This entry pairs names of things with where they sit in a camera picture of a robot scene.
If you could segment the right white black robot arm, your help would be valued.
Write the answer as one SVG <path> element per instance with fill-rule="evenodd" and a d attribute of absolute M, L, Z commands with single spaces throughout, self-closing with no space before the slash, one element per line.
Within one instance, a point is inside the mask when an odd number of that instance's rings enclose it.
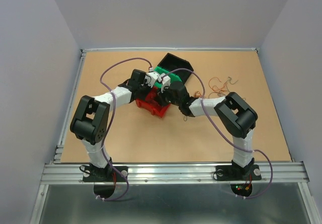
<path fill-rule="evenodd" d="M 206 116 L 216 130 L 219 128 L 211 116 L 219 117 L 232 136 L 230 141 L 222 132 L 219 133 L 234 147 L 231 167 L 233 176 L 242 179 L 249 174 L 250 166 L 254 163 L 252 142 L 258 115 L 236 92 L 211 99 L 193 97 L 189 95 L 182 82 L 176 81 L 164 90 L 157 90 L 155 100 L 162 106 L 167 104 L 177 106 L 187 117 Z"/>

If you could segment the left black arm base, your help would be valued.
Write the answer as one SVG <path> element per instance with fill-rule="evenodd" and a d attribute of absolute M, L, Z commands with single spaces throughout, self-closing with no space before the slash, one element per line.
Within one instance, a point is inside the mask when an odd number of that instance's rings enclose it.
<path fill-rule="evenodd" d="M 93 164 L 80 165 L 84 183 L 93 184 L 93 192 L 97 199 L 112 201 L 120 197 L 112 197 L 116 184 L 126 183 L 125 179 L 109 164 L 105 168 L 98 168 Z"/>

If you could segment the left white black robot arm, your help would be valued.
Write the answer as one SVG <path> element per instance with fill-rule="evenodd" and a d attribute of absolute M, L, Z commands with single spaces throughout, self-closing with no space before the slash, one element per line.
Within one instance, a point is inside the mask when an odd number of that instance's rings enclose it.
<path fill-rule="evenodd" d="M 90 163 L 96 167 L 95 175 L 102 181 L 112 175 L 108 166 L 111 157 L 103 141 L 111 128 L 116 108 L 144 98 L 159 80 L 159 73 L 132 71 L 131 77 L 109 92 L 90 97 L 81 97 L 70 124 L 70 131 L 81 140 L 88 152 Z"/>

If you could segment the red storage bin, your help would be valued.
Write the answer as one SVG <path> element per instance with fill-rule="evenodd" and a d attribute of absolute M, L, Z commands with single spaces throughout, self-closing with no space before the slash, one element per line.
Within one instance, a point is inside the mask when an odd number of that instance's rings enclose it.
<path fill-rule="evenodd" d="M 153 87 L 144 99 L 138 98 L 135 100 L 135 103 L 137 107 L 147 110 L 154 116 L 163 118 L 170 104 L 162 103 L 158 99 L 158 91 L 159 88 Z"/>

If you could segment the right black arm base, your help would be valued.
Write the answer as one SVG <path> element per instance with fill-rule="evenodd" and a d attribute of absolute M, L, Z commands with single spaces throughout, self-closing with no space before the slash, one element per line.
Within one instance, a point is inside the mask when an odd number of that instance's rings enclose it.
<path fill-rule="evenodd" d="M 230 188 L 235 195 L 247 198 L 252 194 L 253 182 L 260 181 L 262 176 L 258 165 L 251 166 L 245 173 L 238 166 L 219 165 L 215 167 L 212 179 L 230 182 Z"/>

